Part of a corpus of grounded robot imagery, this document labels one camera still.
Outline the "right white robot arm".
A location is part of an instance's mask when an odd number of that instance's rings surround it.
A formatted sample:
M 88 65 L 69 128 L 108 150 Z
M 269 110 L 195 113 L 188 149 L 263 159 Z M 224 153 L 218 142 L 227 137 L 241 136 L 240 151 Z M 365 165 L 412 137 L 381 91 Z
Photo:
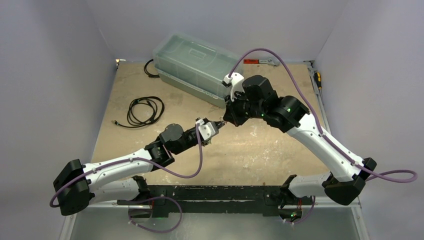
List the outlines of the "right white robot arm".
M 316 123 L 309 109 L 296 97 L 278 96 L 270 81 L 261 75 L 244 78 L 226 75 L 222 84 L 230 89 L 225 96 L 223 120 L 238 127 L 248 119 L 262 119 L 267 125 L 288 134 L 309 149 L 328 168 L 328 173 L 291 175 L 283 183 L 283 205 L 303 197 L 328 197 L 347 206 L 356 199 L 377 163 L 350 152 Z

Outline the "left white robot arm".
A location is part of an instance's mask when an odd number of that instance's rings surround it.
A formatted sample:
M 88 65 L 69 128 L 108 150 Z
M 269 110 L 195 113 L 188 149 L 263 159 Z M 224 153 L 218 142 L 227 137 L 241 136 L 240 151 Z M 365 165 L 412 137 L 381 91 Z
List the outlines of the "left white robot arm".
M 183 179 L 199 174 L 182 175 L 167 169 L 175 161 L 174 156 L 192 147 L 199 149 L 199 165 L 203 164 L 203 146 L 210 144 L 224 121 L 198 118 L 194 127 L 184 130 L 172 123 L 145 147 L 111 160 L 83 164 L 79 159 L 69 161 L 53 181 L 55 190 L 49 206 L 59 208 L 63 216 L 73 215 L 89 205 L 110 200 L 146 203 L 149 191 L 141 186 L 136 174 L 163 170 Z

